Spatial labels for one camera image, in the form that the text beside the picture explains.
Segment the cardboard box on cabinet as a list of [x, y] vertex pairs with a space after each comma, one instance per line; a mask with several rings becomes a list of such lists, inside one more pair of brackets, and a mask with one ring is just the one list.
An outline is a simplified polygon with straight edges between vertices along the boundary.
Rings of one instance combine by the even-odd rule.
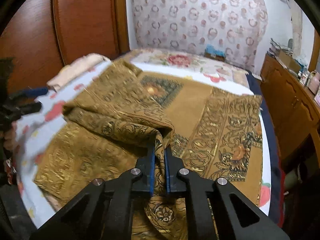
[[285, 67], [287, 67], [290, 70], [294, 71], [296, 74], [299, 73], [299, 71], [301, 69], [301, 66], [290, 55], [287, 55], [285, 52], [283, 52], [281, 50], [279, 52], [278, 58], [284, 64]]

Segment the stack of folded papers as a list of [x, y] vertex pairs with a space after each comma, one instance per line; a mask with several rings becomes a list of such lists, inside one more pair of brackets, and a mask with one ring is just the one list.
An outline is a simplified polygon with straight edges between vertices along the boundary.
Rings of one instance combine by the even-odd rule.
[[293, 56], [293, 51], [291, 48], [281, 45], [278, 42], [276, 42], [273, 38], [270, 38], [270, 51], [272, 51], [272, 53], [274, 53], [274, 55], [279, 55], [280, 52], [285, 53], [288, 56]]

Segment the floral rose bedspread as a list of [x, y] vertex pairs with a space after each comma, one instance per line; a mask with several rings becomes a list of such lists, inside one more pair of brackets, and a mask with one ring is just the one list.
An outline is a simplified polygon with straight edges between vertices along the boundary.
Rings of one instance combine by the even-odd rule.
[[134, 52], [136, 55], [132, 59], [133, 62], [182, 68], [201, 73], [215, 83], [233, 81], [244, 87], [249, 87], [247, 71], [222, 61], [166, 49], [136, 49]]

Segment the navy blue blanket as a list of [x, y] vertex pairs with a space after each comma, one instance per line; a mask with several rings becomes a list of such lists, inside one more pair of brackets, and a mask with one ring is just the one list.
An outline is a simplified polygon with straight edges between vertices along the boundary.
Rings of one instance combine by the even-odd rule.
[[282, 227], [284, 220], [283, 185], [285, 175], [280, 168], [277, 137], [274, 133], [272, 119], [265, 100], [260, 105], [259, 118], [263, 136], [263, 175], [258, 207], [274, 223]]

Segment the pink jug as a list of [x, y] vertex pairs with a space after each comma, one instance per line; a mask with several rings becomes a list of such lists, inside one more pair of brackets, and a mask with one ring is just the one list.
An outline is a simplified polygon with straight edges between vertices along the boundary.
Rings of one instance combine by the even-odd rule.
[[320, 78], [319, 72], [312, 72], [312, 75], [310, 76], [310, 83], [308, 85], [308, 88], [313, 94], [317, 94], [317, 91], [319, 89], [319, 78]]

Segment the white strawberry flower blanket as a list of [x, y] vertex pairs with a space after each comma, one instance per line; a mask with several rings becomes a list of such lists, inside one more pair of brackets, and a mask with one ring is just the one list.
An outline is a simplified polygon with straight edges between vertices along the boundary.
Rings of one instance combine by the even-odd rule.
[[[103, 61], [71, 81], [59, 92], [51, 90], [46, 96], [39, 97], [38, 100], [43, 104], [40, 113], [26, 115], [17, 123], [17, 163], [15, 167], [17, 170], [18, 189], [25, 210], [37, 228], [55, 214], [55, 210], [46, 200], [39, 187], [33, 182], [33, 179], [37, 172], [41, 154], [53, 136], [66, 123], [61, 113], [62, 104], [76, 97], [109, 65], [108, 61]], [[253, 90], [233, 81], [214, 83], [213, 78], [218, 75], [211, 70], [195, 72], [185, 68], [139, 62], [136, 62], [135, 65], [148, 72], [169, 74], [198, 81], [222, 88], [234, 94], [253, 94]]]

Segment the blue fluffy item on box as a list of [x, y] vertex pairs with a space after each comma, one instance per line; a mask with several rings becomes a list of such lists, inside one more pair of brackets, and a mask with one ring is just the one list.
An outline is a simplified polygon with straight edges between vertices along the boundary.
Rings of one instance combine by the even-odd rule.
[[218, 49], [215, 49], [214, 46], [208, 44], [204, 50], [204, 57], [216, 60], [216, 61], [225, 61], [225, 53]]

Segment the brown wooden louvered wardrobe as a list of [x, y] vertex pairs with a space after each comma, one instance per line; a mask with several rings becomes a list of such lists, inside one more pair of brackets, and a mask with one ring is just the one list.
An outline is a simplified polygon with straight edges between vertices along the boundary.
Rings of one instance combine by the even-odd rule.
[[62, 67], [129, 51], [126, 0], [1, 0], [1, 57], [13, 59], [8, 92], [44, 86]]

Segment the beige tied window curtain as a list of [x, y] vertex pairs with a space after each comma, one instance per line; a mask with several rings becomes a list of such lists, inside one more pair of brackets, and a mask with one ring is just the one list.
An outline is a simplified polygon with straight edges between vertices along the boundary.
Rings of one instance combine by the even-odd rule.
[[296, 58], [301, 53], [302, 46], [302, 29], [303, 15], [302, 9], [294, 0], [289, 0], [292, 20], [292, 36], [293, 36], [293, 57]]

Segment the folded beige cloth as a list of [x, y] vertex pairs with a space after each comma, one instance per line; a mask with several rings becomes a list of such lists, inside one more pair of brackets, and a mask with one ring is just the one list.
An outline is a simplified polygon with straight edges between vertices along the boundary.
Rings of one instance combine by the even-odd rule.
[[111, 60], [104, 55], [96, 53], [82, 56], [71, 64], [65, 65], [55, 77], [47, 82], [47, 86], [57, 92], [80, 75], [93, 70], [97, 64], [104, 61], [110, 62]]

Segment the brown gold patterned garment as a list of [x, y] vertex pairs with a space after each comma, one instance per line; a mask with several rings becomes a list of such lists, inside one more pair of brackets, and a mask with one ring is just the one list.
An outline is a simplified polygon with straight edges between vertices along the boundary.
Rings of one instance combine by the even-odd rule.
[[65, 205], [94, 178], [111, 180], [155, 147], [155, 191], [133, 215], [132, 239], [187, 239], [185, 202], [165, 196], [170, 146], [201, 177], [223, 177], [259, 203], [262, 98], [143, 72], [115, 61], [63, 107], [66, 125], [52, 139], [35, 184]]

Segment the brown wooden sideboard cabinet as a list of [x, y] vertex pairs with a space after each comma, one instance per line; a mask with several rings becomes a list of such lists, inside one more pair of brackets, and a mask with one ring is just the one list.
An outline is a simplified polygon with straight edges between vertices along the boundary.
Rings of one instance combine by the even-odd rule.
[[291, 156], [308, 137], [319, 149], [319, 107], [306, 89], [274, 57], [265, 55], [260, 89], [268, 106], [280, 147]]

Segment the circle patterned lace curtain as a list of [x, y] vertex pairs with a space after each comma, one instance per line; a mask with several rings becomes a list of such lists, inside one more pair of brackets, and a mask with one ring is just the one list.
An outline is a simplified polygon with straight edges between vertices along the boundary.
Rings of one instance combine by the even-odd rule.
[[130, 0], [138, 46], [202, 55], [208, 46], [254, 70], [268, 24], [264, 0]]

